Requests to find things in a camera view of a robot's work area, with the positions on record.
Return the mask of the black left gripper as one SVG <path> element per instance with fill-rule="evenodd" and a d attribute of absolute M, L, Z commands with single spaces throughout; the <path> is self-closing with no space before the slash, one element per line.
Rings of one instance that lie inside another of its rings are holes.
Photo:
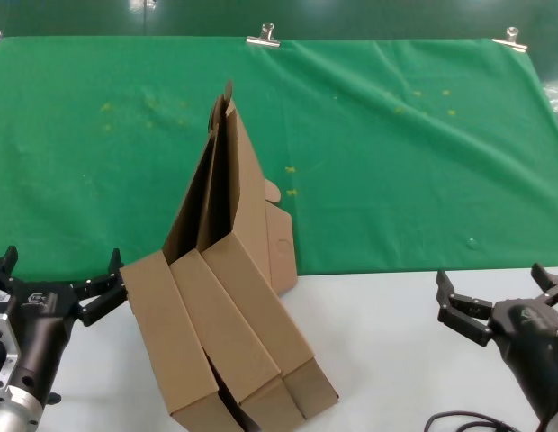
<path fill-rule="evenodd" d="M 50 397 L 75 321 L 90 327 L 127 301 L 121 252 L 113 250 L 107 274 L 75 283 L 13 279 L 17 260 L 16 246 L 0 256 L 0 291 L 15 298 L 14 329 L 21 352 L 9 384 L 33 397 Z"/>

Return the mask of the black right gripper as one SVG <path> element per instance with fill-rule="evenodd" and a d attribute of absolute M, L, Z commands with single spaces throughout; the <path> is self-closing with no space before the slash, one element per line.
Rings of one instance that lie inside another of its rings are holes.
<path fill-rule="evenodd" d="M 558 414 L 558 312 L 552 307 L 558 303 L 558 275 L 535 263 L 531 276 L 543 292 L 538 299 L 499 301 L 493 307 L 458 294 L 439 270 L 437 320 L 481 347 L 492 336 L 535 415 L 549 422 Z"/>

